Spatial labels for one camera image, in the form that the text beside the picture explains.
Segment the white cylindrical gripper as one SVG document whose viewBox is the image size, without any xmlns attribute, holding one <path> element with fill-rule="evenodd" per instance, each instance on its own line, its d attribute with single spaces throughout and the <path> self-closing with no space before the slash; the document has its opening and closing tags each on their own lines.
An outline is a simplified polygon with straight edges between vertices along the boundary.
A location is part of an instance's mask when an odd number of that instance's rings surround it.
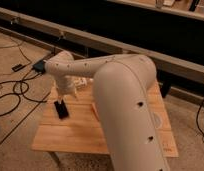
<svg viewBox="0 0 204 171">
<path fill-rule="evenodd" d="M 65 95 L 76 96 L 76 87 L 71 76 L 57 77 L 56 88 L 59 99 L 62 99 Z"/>
</svg>

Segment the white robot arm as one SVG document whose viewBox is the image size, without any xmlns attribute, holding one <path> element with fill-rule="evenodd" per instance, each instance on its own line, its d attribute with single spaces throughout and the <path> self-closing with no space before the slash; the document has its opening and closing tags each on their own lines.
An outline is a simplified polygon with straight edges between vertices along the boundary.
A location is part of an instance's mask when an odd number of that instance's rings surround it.
<svg viewBox="0 0 204 171">
<path fill-rule="evenodd" d="M 142 54 L 75 60 L 63 51 L 45 62 L 58 94 L 70 92 L 69 76 L 93 80 L 93 97 L 115 171 L 170 171 L 148 104 L 154 62 Z"/>
</svg>

